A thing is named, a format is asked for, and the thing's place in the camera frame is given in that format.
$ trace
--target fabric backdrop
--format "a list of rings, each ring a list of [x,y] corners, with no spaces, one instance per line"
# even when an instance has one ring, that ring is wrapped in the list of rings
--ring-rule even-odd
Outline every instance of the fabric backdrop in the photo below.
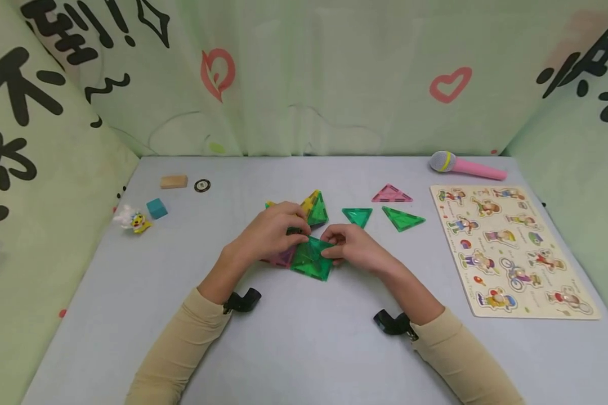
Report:
[[[608,25],[608,0],[13,1],[139,155],[495,155]]]
[[[549,95],[509,153],[608,306],[608,34],[593,49],[573,52],[606,62]],[[580,97],[582,80],[589,92]]]
[[[0,405],[19,404],[137,157],[0,0]]]

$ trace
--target puzzle board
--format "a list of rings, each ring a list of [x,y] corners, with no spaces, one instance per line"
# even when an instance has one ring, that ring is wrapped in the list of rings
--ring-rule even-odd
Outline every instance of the puzzle board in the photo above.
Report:
[[[475,316],[600,318],[522,187],[434,185],[431,192]]]

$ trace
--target microphone head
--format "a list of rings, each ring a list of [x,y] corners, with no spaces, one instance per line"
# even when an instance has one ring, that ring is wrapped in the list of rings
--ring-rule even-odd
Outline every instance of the microphone head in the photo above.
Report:
[[[448,152],[448,150],[439,150],[433,153],[430,158],[430,167],[438,172],[453,170],[455,163],[457,163],[457,156]]]

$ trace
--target microphone handle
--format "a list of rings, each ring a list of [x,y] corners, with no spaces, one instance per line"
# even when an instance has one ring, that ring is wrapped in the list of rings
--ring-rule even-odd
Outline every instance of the microphone handle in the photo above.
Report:
[[[506,172],[504,170],[497,170],[493,167],[480,165],[479,163],[475,162],[470,162],[462,159],[461,157],[457,158],[457,161],[455,162],[455,166],[453,167],[452,171],[485,177],[487,179],[506,179]]]

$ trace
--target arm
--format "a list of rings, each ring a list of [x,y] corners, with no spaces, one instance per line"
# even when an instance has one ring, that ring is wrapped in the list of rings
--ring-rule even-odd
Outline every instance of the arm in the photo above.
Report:
[[[332,225],[321,239],[337,246],[322,252],[339,264],[347,259],[374,274],[394,296],[419,340],[414,349],[464,404],[525,402],[495,359],[453,313],[400,261],[356,225]]]
[[[146,355],[126,395],[126,405],[177,404],[205,351],[230,320],[222,304],[254,261],[308,240],[311,229],[303,217],[297,204],[271,206],[223,248],[214,268],[192,290]],[[288,227],[299,227],[304,235],[287,236]]]

